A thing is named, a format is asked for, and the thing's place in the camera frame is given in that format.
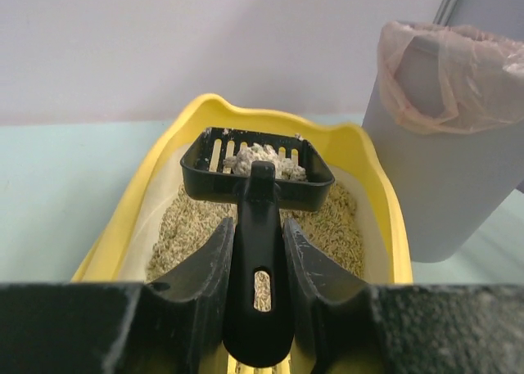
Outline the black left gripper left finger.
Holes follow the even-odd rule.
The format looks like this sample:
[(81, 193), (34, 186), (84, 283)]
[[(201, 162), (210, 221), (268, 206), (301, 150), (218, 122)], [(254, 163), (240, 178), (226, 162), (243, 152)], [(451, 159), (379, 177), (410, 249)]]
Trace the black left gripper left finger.
[(234, 226), (154, 282), (4, 283), (4, 373), (225, 373)]

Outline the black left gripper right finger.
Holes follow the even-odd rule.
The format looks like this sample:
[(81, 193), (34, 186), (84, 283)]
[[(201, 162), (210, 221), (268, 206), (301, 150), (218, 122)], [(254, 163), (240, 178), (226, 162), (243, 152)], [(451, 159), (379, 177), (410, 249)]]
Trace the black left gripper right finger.
[(294, 373), (520, 373), (519, 285), (377, 285), (347, 272), (288, 219)]

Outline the grey trash bin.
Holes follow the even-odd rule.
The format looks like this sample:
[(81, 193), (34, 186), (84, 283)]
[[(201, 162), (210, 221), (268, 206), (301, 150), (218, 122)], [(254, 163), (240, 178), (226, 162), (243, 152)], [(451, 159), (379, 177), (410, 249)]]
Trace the grey trash bin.
[[(411, 45), (395, 77), (431, 117), (442, 107), (436, 49)], [(523, 121), (472, 134), (414, 133), (382, 105), (377, 78), (363, 122), (404, 216), (412, 260), (448, 259), (523, 179)]]

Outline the white litter clump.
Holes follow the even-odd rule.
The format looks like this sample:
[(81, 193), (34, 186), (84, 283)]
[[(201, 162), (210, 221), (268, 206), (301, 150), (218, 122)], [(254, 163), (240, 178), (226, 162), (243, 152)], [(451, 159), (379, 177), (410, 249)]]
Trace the white litter clump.
[(256, 161), (269, 162), (275, 168), (275, 178), (293, 182), (306, 182), (307, 175), (304, 167), (299, 166), (292, 159), (280, 157), (271, 145), (254, 143), (244, 147), (236, 155), (224, 159), (224, 167), (233, 174), (250, 176), (251, 166)]

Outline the black slotted litter scoop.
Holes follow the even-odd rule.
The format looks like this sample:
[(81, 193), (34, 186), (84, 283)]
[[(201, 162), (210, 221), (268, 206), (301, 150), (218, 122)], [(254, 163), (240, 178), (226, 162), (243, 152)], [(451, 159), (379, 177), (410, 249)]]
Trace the black slotted litter scoop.
[[(227, 145), (270, 145), (298, 152), (306, 180), (277, 178), (268, 162), (246, 176), (225, 173)], [(186, 193), (197, 201), (234, 203), (233, 241), (223, 324), (226, 350), (250, 367), (272, 367), (289, 353), (294, 316), (280, 209), (317, 211), (335, 178), (306, 139), (230, 128), (206, 128), (180, 161)]]

